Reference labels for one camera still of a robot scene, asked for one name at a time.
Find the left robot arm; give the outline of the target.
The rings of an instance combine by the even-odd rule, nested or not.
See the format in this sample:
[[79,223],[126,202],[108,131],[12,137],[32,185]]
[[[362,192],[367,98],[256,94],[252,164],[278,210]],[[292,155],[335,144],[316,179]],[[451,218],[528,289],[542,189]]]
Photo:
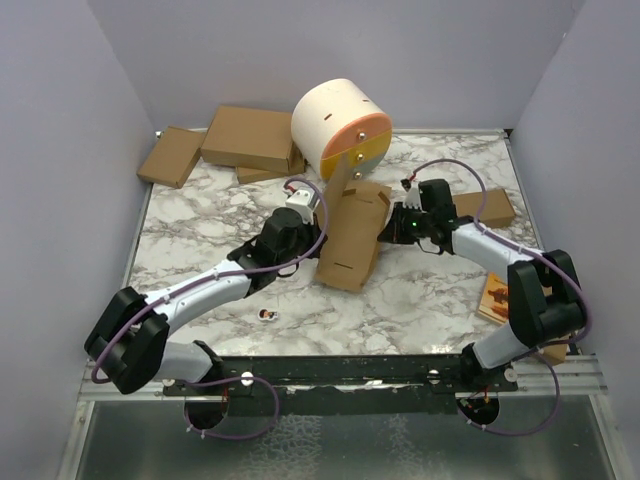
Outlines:
[[327,223],[280,207],[261,232],[210,270],[150,293],[132,287],[111,299],[84,344],[94,361],[91,379],[131,394],[153,380],[176,380],[206,395],[220,385],[222,361],[202,342],[170,342],[197,317],[245,299],[273,283],[281,270],[315,258]]

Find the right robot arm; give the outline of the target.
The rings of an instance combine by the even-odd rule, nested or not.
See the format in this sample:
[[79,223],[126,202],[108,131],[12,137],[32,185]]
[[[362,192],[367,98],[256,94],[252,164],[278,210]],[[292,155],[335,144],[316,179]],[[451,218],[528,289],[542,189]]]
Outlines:
[[460,354],[459,378],[469,390],[491,384],[496,369],[585,328],[588,315],[571,257],[517,245],[471,216],[460,216],[444,179],[401,181],[406,197],[394,204],[378,241],[430,241],[437,254],[470,260],[507,284],[508,320]]

